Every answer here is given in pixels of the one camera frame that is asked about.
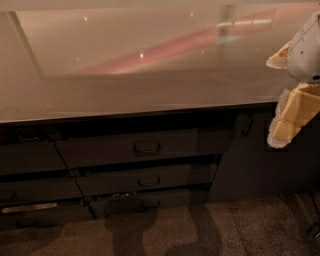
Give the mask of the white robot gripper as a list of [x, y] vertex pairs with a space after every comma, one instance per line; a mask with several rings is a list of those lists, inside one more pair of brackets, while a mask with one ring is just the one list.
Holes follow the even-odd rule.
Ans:
[[266, 65], [287, 69], [300, 83], [295, 89], [285, 89], [279, 97], [267, 143], [272, 148], [284, 148], [300, 130], [320, 112], [320, 12], [313, 13], [294, 35], [272, 55]]

